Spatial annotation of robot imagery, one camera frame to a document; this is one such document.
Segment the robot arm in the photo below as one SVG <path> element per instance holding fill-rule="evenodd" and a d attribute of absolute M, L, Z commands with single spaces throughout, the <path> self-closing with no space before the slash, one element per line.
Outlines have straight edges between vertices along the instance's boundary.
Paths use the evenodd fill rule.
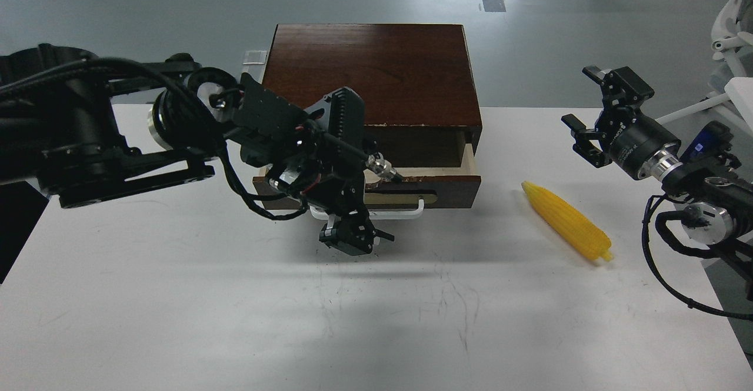
<path fill-rule="evenodd" d="M 735 173 L 740 162 L 729 153 L 729 128 L 716 121 L 707 124 L 678 155 L 680 140 L 641 112 L 641 105 L 654 95 L 654 90 L 632 69 L 602 71 L 587 66 L 583 72 L 600 86 L 604 110 L 592 129 L 574 115 L 562 117 L 575 138 L 573 150 L 596 168 L 614 161 L 634 180 L 649 176 L 659 180 L 666 193 L 664 198 L 676 206 L 675 211 L 657 215 L 655 226 L 661 238 L 681 254 L 721 258 L 729 263 L 747 282 L 747 297 L 753 300 L 751 262 L 739 257 L 753 256 L 753 247 L 737 239 L 753 229 L 753 186 Z M 597 141 L 599 148 L 592 141 Z M 656 209 L 652 204 L 647 207 L 645 225 Z M 680 220 L 688 236 L 708 249 L 681 244 L 667 227 L 671 220 Z M 648 228 L 644 235 L 648 250 Z M 657 274 L 653 260 L 649 265 Z M 692 300 L 686 303 L 699 308 L 692 305 Z"/>
<path fill-rule="evenodd" d="M 165 150 L 143 155 L 118 132 L 110 98 L 154 88 L 165 90 L 148 126 Z M 207 161 L 219 158 L 229 187 L 252 211 L 286 220 L 317 206 L 334 217 L 321 241 L 366 254 L 377 236 L 393 237 L 369 220 L 363 170 L 401 177 L 381 155 L 364 151 L 364 113 L 349 88 L 302 110 L 248 74 L 238 82 L 188 54 L 138 64 L 40 45 L 0 56 L 0 184 L 36 177 L 68 208 L 206 179 L 214 174 Z M 270 166 L 266 178 L 277 195 L 245 190 L 229 162 L 228 139 L 241 145 L 245 163 Z M 143 177 L 181 161 L 185 169 Z M 256 204 L 286 196 L 301 203 L 297 211 L 274 215 Z"/>

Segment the toy corn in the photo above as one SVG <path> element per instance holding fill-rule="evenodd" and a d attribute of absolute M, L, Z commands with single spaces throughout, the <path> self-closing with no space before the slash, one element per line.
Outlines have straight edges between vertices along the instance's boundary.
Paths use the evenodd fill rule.
<path fill-rule="evenodd" d="M 613 259 L 609 237 L 567 201 L 531 182 L 521 185 L 533 209 L 586 259 Z"/>

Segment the gray floor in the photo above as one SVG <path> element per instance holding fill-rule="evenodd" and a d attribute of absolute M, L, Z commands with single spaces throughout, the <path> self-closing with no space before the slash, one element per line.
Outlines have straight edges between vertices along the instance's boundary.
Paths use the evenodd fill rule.
<path fill-rule="evenodd" d="M 709 33 L 726 1 L 505 0 L 505 12 L 490 13 L 481 0 L 0 0 L 0 54 L 40 42 L 137 61 L 187 51 L 239 72 L 244 51 L 269 48 L 276 24 L 463 24 L 481 105 L 596 107 L 581 68 L 627 65 L 656 90 L 645 109 L 657 116 L 709 91 Z M 739 290 L 724 286 L 728 272 L 708 273 L 723 302 Z"/>

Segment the open drawer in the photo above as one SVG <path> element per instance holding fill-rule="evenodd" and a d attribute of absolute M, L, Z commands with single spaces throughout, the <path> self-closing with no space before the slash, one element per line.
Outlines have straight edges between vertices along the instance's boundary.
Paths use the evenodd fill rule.
<path fill-rule="evenodd" d="M 398 184 L 384 181 L 372 172 L 365 171 L 364 201 L 369 209 L 415 208 L 419 198 L 424 200 L 427 209 L 470 208 L 481 185 L 481 176 L 476 169 L 473 145 L 470 142 L 463 146 L 460 166 L 396 166 L 396 169 L 404 177 L 404 181 Z M 255 176 L 253 184 L 256 193 L 260 195 L 275 193 L 263 176 Z M 263 203 L 269 210 L 296 209 L 299 206 L 298 201 L 290 198 Z"/>

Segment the table surface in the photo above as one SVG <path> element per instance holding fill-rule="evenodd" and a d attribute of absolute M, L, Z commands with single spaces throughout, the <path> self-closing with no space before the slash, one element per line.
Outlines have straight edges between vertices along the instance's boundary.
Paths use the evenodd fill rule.
<path fill-rule="evenodd" d="M 146 107 L 116 114 L 148 151 Z M 645 265 L 659 184 L 592 169 L 568 112 L 599 113 L 482 109 L 474 208 L 385 220 L 396 242 L 359 258 L 319 244 L 320 220 L 253 215 L 221 173 L 53 201 L 0 287 L 0 389 L 750 389 L 726 319 L 688 310 Z M 614 260 L 568 247 L 524 180 L 591 217 Z M 670 283 L 717 303 L 698 260 L 653 243 Z"/>

